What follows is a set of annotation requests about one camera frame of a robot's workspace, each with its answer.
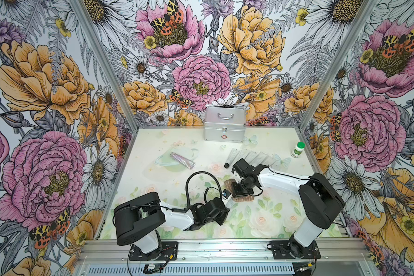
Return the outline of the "brown striped towel cloth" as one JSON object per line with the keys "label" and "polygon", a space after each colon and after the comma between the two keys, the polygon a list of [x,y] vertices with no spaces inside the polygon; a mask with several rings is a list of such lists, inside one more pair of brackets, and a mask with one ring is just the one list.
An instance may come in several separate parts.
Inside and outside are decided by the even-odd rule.
{"label": "brown striped towel cloth", "polygon": [[235,191],[233,188],[233,184],[236,184],[236,181],[234,179],[228,179],[224,181],[225,188],[231,193],[230,199],[234,202],[251,202],[255,199],[252,195],[245,195],[242,197],[235,197],[233,192]]}

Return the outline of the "white tube black cap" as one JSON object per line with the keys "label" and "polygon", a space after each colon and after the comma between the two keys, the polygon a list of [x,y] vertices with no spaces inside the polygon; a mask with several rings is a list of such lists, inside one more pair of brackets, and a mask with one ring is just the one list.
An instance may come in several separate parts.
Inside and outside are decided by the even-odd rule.
{"label": "white tube black cap", "polygon": [[258,157],[258,155],[259,155],[259,152],[250,151],[250,152],[248,153],[248,155],[245,157],[245,161],[246,161],[248,164],[252,164],[253,160],[254,160],[255,158],[257,158],[257,157]]}

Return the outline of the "white tube purple cap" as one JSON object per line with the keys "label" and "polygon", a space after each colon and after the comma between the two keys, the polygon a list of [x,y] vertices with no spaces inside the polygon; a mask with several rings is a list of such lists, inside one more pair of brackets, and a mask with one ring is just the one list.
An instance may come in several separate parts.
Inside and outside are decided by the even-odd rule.
{"label": "white tube purple cap", "polygon": [[242,149],[239,155],[237,156],[237,160],[239,161],[241,159],[245,159],[250,152],[251,151],[249,149]]}
{"label": "white tube purple cap", "polygon": [[260,152],[258,156],[255,158],[253,164],[254,166],[258,166],[263,163],[263,161],[268,157],[268,154],[264,152]]}

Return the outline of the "white tube dark blue cap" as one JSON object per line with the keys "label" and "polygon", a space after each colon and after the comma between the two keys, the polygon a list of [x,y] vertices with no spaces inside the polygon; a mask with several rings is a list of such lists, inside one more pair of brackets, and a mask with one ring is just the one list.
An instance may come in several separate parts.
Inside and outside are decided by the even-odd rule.
{"label": "white tube dark blue cap", "polygon": [[272,167],[276,160],[272,156],[268,156],[261,164]]}

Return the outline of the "white tube teal cap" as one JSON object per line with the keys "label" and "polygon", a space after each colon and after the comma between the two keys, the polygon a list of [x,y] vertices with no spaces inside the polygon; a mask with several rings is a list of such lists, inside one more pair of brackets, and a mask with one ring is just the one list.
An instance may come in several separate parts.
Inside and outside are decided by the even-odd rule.
{"label": "white tube teal cap", "polygon": [[227,208],[229,208],[229,209],[232,209],[233,208],[233,206],[236,204],[236,198],[234,198],[234,197],[231,197],[228,201],[227,201],[227,203],[226,203],[226,207]]}

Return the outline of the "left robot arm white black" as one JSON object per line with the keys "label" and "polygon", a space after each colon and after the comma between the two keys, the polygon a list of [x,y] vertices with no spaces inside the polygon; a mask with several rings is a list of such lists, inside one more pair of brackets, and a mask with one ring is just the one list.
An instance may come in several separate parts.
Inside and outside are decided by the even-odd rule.
{"label": "left robot arm white black", "polygon": [[117,245],[132,245],[144,256],[158,254],[162,250],[159,227],[197,231],[209,223],[223,225],[230,212],[227,203],[231,197],[224,189],[219,197],[191,205],[188,210],[162,202],[157,192],[125,202],[115,208],[113,215]]}

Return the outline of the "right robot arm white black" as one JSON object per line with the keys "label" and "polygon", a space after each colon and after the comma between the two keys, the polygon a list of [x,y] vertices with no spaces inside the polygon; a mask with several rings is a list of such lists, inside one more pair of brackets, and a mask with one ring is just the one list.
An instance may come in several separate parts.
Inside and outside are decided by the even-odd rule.
{"label": "right robot arm white black", "polygon": [[234,199],[257,197],[255,188],[261,193],[265,188],[272,188],[299,196],[306,218],[287,242],[270,243],[268,248],[292,259],[319,258],[315,253],[315,239],[333,224],[345,207],[344,200],[323,174],[293,175],[275,171],[265,164],[254,167],[244,159],[233,165],[232,173],[240,178],[231,184]]}

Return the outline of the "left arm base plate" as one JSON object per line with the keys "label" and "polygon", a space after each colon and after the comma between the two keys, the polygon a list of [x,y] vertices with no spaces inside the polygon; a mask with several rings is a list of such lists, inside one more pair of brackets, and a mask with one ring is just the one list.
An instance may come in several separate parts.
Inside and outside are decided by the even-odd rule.
{"label": "left arm base plate", "polygon": [[162,241],[161,245],[150,253],[144,253],[138,246],[133,245],[128,256],[129,261],[175,261],[179,243],[177,241]]}

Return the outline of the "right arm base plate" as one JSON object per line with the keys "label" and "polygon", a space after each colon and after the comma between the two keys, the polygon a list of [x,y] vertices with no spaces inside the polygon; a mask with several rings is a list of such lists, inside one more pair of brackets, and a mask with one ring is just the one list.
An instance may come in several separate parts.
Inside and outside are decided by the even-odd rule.
{"label": "right arm base plate", "polygon": [[272,252],[273,258],[276,260],[321,258],[316,241],[313,241],[308,247],[304,247],[293,240],[273,240],[267,244],[267,249]]}

